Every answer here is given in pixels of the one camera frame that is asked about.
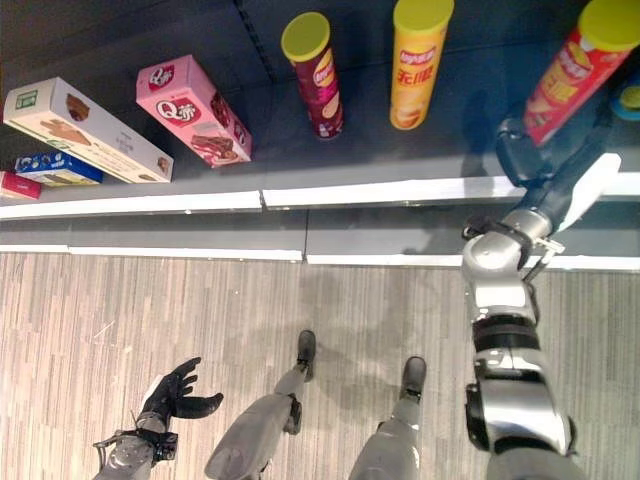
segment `blue snack box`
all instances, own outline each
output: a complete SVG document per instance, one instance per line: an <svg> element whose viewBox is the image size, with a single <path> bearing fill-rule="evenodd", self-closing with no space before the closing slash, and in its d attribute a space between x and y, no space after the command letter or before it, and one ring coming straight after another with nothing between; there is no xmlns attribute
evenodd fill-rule
<svg viewBox="0 0 640 480"><path fill-rule="evenodd" d="M20 157L16 160L16 174L50 187L102 183L100 170L65 152Z"/></svg>

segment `white shelf edge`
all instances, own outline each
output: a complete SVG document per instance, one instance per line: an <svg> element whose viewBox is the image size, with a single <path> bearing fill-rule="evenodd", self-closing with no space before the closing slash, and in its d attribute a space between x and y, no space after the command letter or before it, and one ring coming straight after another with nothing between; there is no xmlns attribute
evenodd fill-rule
<svg viewBox="0 0 640 480"><path fill-rule="evenodd" d="M70 253L72 255L107 255L167 258L207 258L237 260L280 260L300 263L299 250L235 250L203 248L146 247L69 247L67 245L0 245L2 253ZM532 256L526 268L540 257ZM460 267L462 255L307 255L310 265ZM551 270L603 270L640 272L640 257L560 255L551 260Z"/></svg>
<svg viewBox="0 0 640 480"><path fill-rule="evenodd" d="M149 195L6 205L0 206L0 219L113 213L191 213L211 210L259 210L261 208L260 192L253 190L247 192Z"/></svg>
<svg viewBox="0 0 640 480"><path fill-rule="evenodd" d="M2 245L1 253L69 253L67 245Z"/></svg>
<svg viewBox="0 0 640 480"><path fill-rule="evenodd" d="M640 172L621 172L605 191L607 196L639 196ZM518 198L524 189L514 187L505 176L434 178L361 185L291 188L262 191L267 208L303 205L349 205L364 203L423 202Z"/></svg>
<svg viewBox="0 0 640 480"><path fill-rule="evenodd" d="M69 247L69 253L72 255L282 260L289 262L302 262L302 252L300 250L277 249Z"/></svg>
<svg viewBox="0 0 640 480"><path fill-rule="evenodd" d="M424 266L460 267L462 255L307 255L313 265L351 266ZM531 268L540 257L532 256L526 267ZM640 257L600 257L588 255L560 255L547 268L552 270L610 270L640 272Z"/></svg>

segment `wooden floor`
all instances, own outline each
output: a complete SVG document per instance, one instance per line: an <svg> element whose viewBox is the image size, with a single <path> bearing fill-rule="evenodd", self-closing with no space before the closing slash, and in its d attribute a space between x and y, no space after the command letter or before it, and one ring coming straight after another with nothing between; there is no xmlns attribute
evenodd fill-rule
<svg viewBox="0 0 640 480"><path fill-rule="evenodd" d="M640 275L541 276L542 343L593 479L640 478ZM455 270L331 268L206 260L0 256L0 478L86 479L91 444L131 427L149 383L201 355L211 417L176 420L175 462L154 479L201 479L225 428L293 363L312 328L316 379L303 430L283 437L265 479L346 479L388 417L404 359L429 365L422 478L484 478L466 437L472 379Z"/></svg>

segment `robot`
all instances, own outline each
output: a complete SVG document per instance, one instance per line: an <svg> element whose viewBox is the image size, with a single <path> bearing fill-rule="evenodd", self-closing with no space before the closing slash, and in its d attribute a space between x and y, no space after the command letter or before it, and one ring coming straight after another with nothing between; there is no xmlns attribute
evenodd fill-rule
<svg viewBox="0 0 640 480"><path fill-rule="evenodd" d="M93 445L100 457L100 470L94 480L146 480L158 462L175 458L178 435L169 431L171 417L207 417L224 398L221 393L212 397L187 396L193 390L191 384L198 379L197 375L188 375L200 360L192 358L162 377L144 402L134 430L118 430L111 438ZM107 457L106 449L111 445L115 446Z"/></svg>
<svg viewBox="0 0 640 480"><path fill-rule="evenodd" d="M502 221L472 218L462 271L471 320L475 383L466 388L471 442L491 455L488 480L582 480L572 460L576 427L554 396L536 333L533 278L564 247L549 237L573 224L620 168L606 153L610 113L601 111L583 145L550 174L516 119L503 122L497 152L511 182L527 193ZM534 249L539 261L524 266Z"/></svg>
<svg viewBox="0 0 640 480"><path fill-rule="evenodd" d="M205 474L215 480L260 480L276 451L282 432L300 432L303 383L313 378L316 337L303 330L298 337L296 364L277 383L274 392L249 406L213 451Z"/></svg>
<svg viewBox="0 0 640 480"><path fill-rule="evenodd" d="M410 357L402 372L400 398L391 418L378 425L356 460L349 480L418 480L420 398L427 376L421 357Z"/></svg>

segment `yellow lid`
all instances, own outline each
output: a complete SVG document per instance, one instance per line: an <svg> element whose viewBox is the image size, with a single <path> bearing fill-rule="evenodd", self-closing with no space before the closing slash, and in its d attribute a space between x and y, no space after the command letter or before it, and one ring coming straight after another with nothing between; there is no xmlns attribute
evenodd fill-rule
<svg viewBox="0 0 640 480"><path fill-rule="evenodd" d="M329 43L329 20L318 12L298 15L282 32L280 46L293 62L308 62L317 57Z"/></svg>
<svg viewBox="0 0 640 480"><path fill-rule="evenodd" d="M393 24L406 33L429 33L446 26L453 13L453 0L398 0Z"/></svg>
<svg viewBox="0 0 640 480"><path fill-rule="evenodd" d="M578 28L598 50L631 50L640 45L640 0L591 0Z"/></svg>

